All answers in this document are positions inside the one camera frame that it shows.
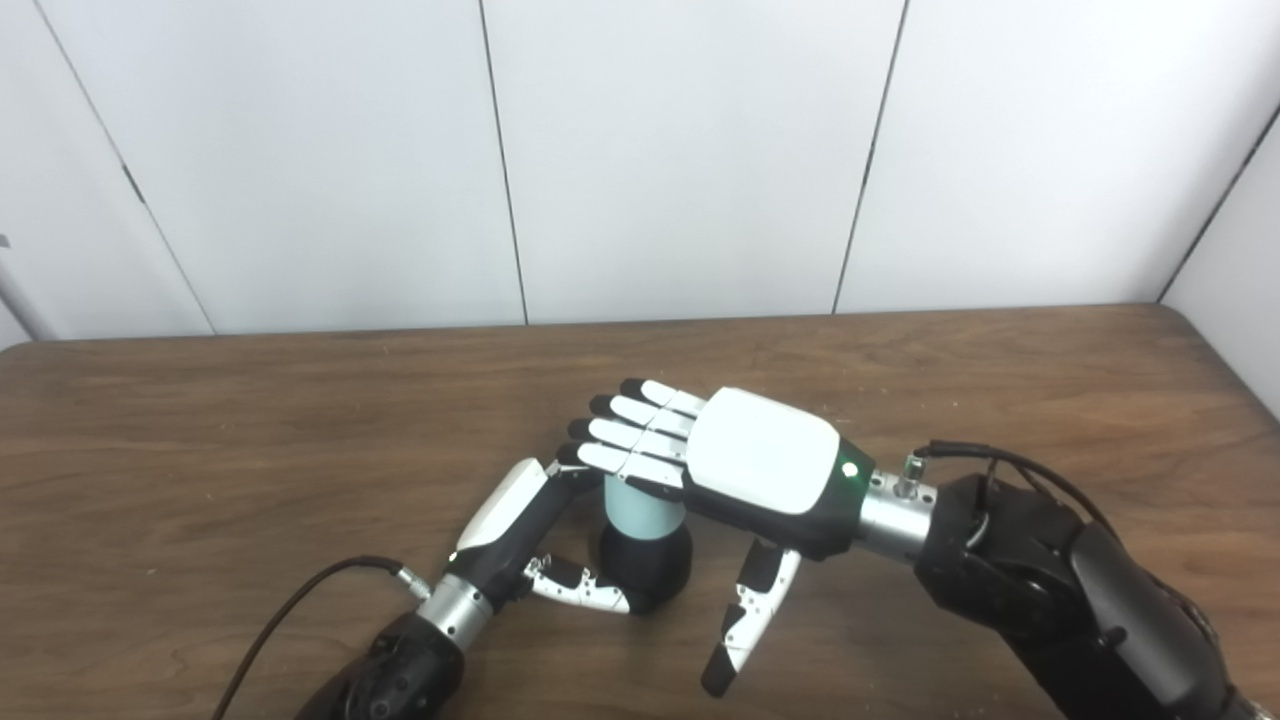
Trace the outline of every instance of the black wire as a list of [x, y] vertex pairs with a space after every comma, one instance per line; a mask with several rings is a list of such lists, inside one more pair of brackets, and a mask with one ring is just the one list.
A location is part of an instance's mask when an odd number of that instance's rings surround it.
[[339, 562], [320, 570], [311, 577], [310, 580], [302, 584], [297, 592], [293, 593], [289, 600], [284, 601], [284, 605], [275, 611], [275, 615], [262, 625], [261, 632], [259, 632], [257, 638], [253, 639], [253, 644], [248, 646], [248, 651], [244, 652], [244, 657], [241, 660], [239, 667], [236, 669], [236, 674], [232, 675], [232, 680], [227, 683], [227, 689], [223, 691], [223, 698], [218, 701], [218, 707], [214, 710], [211, 720], [221, 720], [223, 715], [227, 714], [227, 708], [230, 706], [232, 700], [236, 697], [236, 691], [239, 689], [241, 683], [244, 682], [244, 675], [248, 674], [250, 666], [253, 664], [253, 659], [257, 657], [259, 651], [266, 644], [266, 639], [271, 637], [275, 628], [284, 620], [284, 616], [293, 610], [293, 606], [302, 601], [316, 585], [319, 585], [325, 578], [333, 575], [334, 573], [346, 570], [347, 568], [381, 568], [392, 575], [396, 575], [404, 568], [403, 562], [398, 562], [389, 557], [379, 557], [376, 555], [358, 555], [356, 557], [348, 557]]
[[1018, 474], [1021, 475], [1024, 480], [1027, 480], [1027, 484], [1036, 488], [1036, 492], [1053, 497], [1053, 493], [1050, 492], [1047, 487], [1044, 487], [1044, 483], [1037, 480], [1036, 475], [1033, 475], [1030, 470], [1023, 468], [1021, 465], [1014, 465], [1014, 470], [1018, 470]]
[[996, 466], [1000, 465], [1000, 460], [995, 457], [987, 464], [987, 474], [982, 477], [982, 482], [978, 483], [978, 497], [974, 501], [974, 506], [983, 514], [987, 512], [987, 495], [991, 492], [991, 482], [996, 477]]
[[1089, 515], [1089, 518], [1093, 518], [1093, 521], [1102, 525], [1102, 528], [1106, 529], [1107, 533], [1110, 533], [1111, 537], [1116, 539], [1116, 542], [1120, 542], [1120, 536], [1116, 533], [1115, 528], [1111, 527], [1111, 523], [1107, 520], [1107, 516], [1102, 512], [1102, 510], [1097, 505], [1094, 505], [1092, 500], [1089, 500], [1089, 496], [1084, 495], [1084, 491], [1071, 484], [1071, 482], [1064, 478], [1062, 475], [1057, 474], [1050, 468], [1046, 468], [1044, 465], [1041, 465], [1039, 462], [1029, 457], [1024, 457], [1021, 455], [1018, 455], [1016, 452], [1010, 452], [1007, 450], [1001, 450], [998, 447], [992, 447], [989, 445], [980, 445], [975, 442], [948, 442], [938, 439], [931, 441], [929, 445], [924, 447], [915, 448], [913, 455], [915, 455], [916, 457], [979, 457], [983, 460], [997, 459], [1009, 462], [1014, 468], [1023, 468], [1025, 470], [1030, 470], [1032, 473], [1036, 473], [1037, 475], [1048, 480], [1053, 487], [1062, 491], [1068, 497], [1079, 503], [1079, 506], [1084, 509], [1084, 511]]

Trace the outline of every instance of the cylindrical object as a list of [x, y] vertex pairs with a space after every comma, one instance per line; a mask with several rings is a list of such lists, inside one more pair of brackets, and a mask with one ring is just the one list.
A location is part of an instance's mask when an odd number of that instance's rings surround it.
[[[913, 483], [914, 493], [897, 491]], [[937, 491], [929, 486], [876, 470], [858, 519], [860, 544], [899, 562], [914, 564], [929, 536]]]
[[604, 509], [608, 524], [600, 534], [602, 577], [643, 594], [650, 610], [676, 597], [689, 582], [694, 557], [685, 506], [645, 495], [611, 475], [604, 480]]
[[458, 650], [467, 650], [493, 618], [493, 607], [471, 583], [445, 574], [417, 614], [444, 633]]
[[685, 521], [684, 505], [640, 492], [617, 475], [604, 478], [604, 514], [635, 539], [664, 538]]

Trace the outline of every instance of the black cable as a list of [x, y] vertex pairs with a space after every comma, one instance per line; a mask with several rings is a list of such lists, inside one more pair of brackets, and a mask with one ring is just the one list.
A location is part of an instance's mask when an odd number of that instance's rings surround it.
[[1190, 620], [1193, 625], [1196, 625], [1196, 629], [1198, 629], [1201, 634], [1204, 635], [1204, 641], [1208, 642], [1210, 646], [1212, 646], [1213, 652], [1217, 655], [1219, 664], [1222, 667], [1226, 667], [1226, 659], [1222, 656], [1222, 647], [1217, 638], [1217, 630], [1215, 630], [1213, 624], [1208, 621], [1208, 615], [1201, 609], [1199, 605], [1196, 605], [1194, 600], [1187, 597], [1172, 585], [1166, 584], [1164, 580], [1157, 578], [1156, 574], [1152, 573], [1151, 570], [1144, 570], [1144, 571], [1147, 573], [1147, 577], [1151, 578], [1151, 582], [1155, 583], [1155, 585], [1160, 588], [1166, 596], [1169, 596], [1169, 600], [1172, 601], [1172, 603], [1176, 605], [1178, 609], [1183, 611], [1183, 615], [1187, 615], [1187, 619]]
[[1033, 475], [1030, 470], [1023, 468], [1021, 465], [1014, 465], [1014, 470], [1018, 470], [1018, 474], [1021, 475], [1023, 479], [1027, 480], [1027, 484], [1032, 486], [1032, 488], [1034, 488], [1036, 492], [1053, 497], [1053, 493], [1050, 492], [1047, 487], [1044, 487], [1044, 483], [1037, 480], [1036, 475]]
[[991, 462], [987, 464], [987, 474], [982, 477], [982, 482], [978, 483], [978, 497], [974, 498], [974, 506], [983, 515], [987, 514], [987, 495], [991, 492], [991, 483], [996, 478], [996, 468], [1000, 465], [1000, 460], [992, 457]]
[[253, 639], [253, 644], [248, 646], [248, 650], [244, 652], [244, 657], [241, 660], [239, 666], [236, 669], [236, 674], [232, 675], [232, 680], [227, 683], [227, 689], [223, 691], [223, 698], [218, 701], [218, 707], [214, 710], [211, 720], [221, 720], [223, 715], [227, 714], [227, 708], [230, 706], [232, 700], [236, 697], [236, 691], [238, 691], [241, 683], [244, 682], [244, 675], [248, 674], [248, 669], [253, 664], [253, 659], [257, 657], [259, 651], [261, 651], [262, 646], [266, 644], [266, 639], [271, 637], [271, 633], [275, 632], [275, 628], [280, 624], [282, 620], [284, 620], [284, 616], [288, 615], [291, 610], [293, 610], [293, 606], [301, 602], [302, 598], [306, 597], [307, 593], [310, 593], [312, 589], [315, 589], [315, 587], [319, 585], [325, 578], [335, 573], [339, 573], [342, 570], [346, 570], [347, 568], [381, 568], [383, 570], [387, 570], [392, 575], [396, 575], [401, 571], [402, 568], [404, 568], [404, 564], [392, 560], [389, 557], [379, 557], [376, 555], [358, 555], [356, 557], [348, 557], [339, 562], [334, 562], [333, 565], [312, 575], [310, 580], [303, 583], [302, 587], [298, 588], [292, 597], [289, 597], [289, 600], [284, 601], [284, 605], [282, 605], [280, 609], [275, 611], [275, 615], [273, 615], [271, 619], [266, 621], [266, 625], [262, 625], [262, 629], [261, 632], [259, 632], [257, 638]]
[[1053, 487], [1062, 491], [1068, 497], [1079, 503], [1080, 507], [1093, 519], [1097, 524], [1120, 542], [1120, 536], [1116, 533], [1115, 528], [1107, 520], [1107, 516], [1102, 510], [1094, 505], [1089, 496], [1084, 495], [1084, 491], [1071, 484], [1070, 480], [1057, 474], [1056, 471], [1041, 465], [1039, 462], [1018, 455], [1016, 452], [1010, 452], [1007, 450], [1001, 450], [998, 447], [992, 447], [989, 445], [980, 445], [975, 442], [950, 442], [950, 441], [929, 441], [929, 445], [924, 447], [918, 447], [911, 454], [916, 457], [978, 457], [982, 460], [1004, 460], [1014, 468], [1023, 468], [1024, 470], [1030, 470], [1037, 475], [1048, 480]]

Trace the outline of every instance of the robotic hand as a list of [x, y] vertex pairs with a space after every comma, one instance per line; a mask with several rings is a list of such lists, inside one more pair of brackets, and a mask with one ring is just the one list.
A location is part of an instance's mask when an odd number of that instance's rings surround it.
[[[809, 413], [736, 388], [710, 400], [627, 380], [577, 420], [566, 464], [750, 530], [722, 641], [703, 675], [726, 692], [786, 596], [800, 557], [859, 544], [913, 566], [942, 609], [996, 630], [1073, 720], [1270, 717], [1231, 685], [1204, 615], [1143, 570], [1079, 489], [998, 448], [933, 442], [905, 477]], [[980, 457], [986, 473], [934, 488], [931, 457]], [[1029, 488], [995, 477], [1000, 462]], [[1075, 500], [1082, 518], [1044, 483]]]
[[402, 569], [401, 579], [421, 600], [417, 610], [378, 633], [367, 653], [320, 688], [298, 720], [434, 716], [462, 682], [463, 653], [484, 625], [529, 592], [609, 612], [648, 611], [653, 598], [575, 562], [538, 556], [561, 512], [600, 482], [600, 473], [585, 466], [517, 462], [462, 532], [434, 592]]

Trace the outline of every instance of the light blue cylinder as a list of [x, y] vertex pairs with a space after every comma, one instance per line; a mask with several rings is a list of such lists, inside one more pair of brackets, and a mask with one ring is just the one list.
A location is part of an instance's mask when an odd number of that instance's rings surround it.
[[617, 475], [604, 477], [604, 514], [618, 532], [635, 539], [664, 538], [685, 521], [682, 503], [645, 495]]

